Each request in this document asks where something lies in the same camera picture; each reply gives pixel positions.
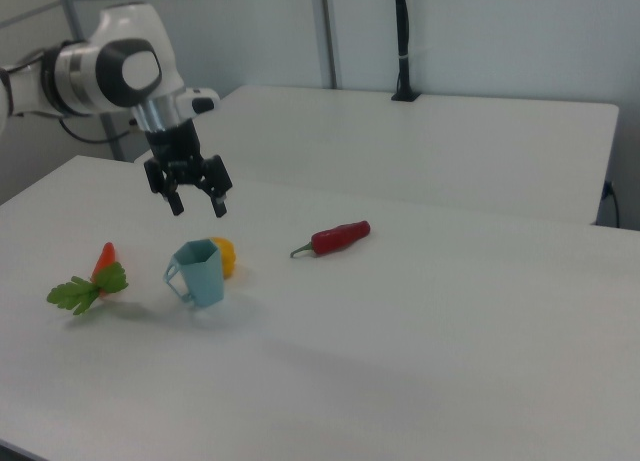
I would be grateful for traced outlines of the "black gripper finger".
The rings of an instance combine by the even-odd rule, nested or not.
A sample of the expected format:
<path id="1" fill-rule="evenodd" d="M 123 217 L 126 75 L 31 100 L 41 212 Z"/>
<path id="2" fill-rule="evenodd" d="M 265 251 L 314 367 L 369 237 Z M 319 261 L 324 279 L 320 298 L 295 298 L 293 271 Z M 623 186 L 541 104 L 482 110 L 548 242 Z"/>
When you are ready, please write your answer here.
<path id="1" fill-rule="evenodd" d="M 151 192 L 162 195 L 174 216 L 183 213 L 184 207 L 177 192 L 177 183 L 170 176 L 165 175 L 159 161 L 156 159 L 147 160 L 144 163 L 144 170 Z"/>
<path id="2" fill-rule="evenodd" d="M 232 187 L 231 178 L 219 155 L 202 161 L 199 189 L 209 197 L 217 218 L 222 218 L 227 213 L 225 200 Z"/>

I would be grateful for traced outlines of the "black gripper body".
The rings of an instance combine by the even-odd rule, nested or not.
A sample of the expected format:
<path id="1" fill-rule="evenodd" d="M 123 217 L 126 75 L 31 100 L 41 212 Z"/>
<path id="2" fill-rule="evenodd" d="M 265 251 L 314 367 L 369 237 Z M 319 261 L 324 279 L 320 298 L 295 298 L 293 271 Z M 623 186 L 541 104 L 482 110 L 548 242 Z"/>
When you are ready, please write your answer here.
<path id="1" fill-rule="evenodd" d="M 145 137 L 153 155 L 150 159 L 159 161 L 166 176 L 177 184 L 199 185 L 204 158 L 191 120 L 164 131 L 146 132 Z"/>

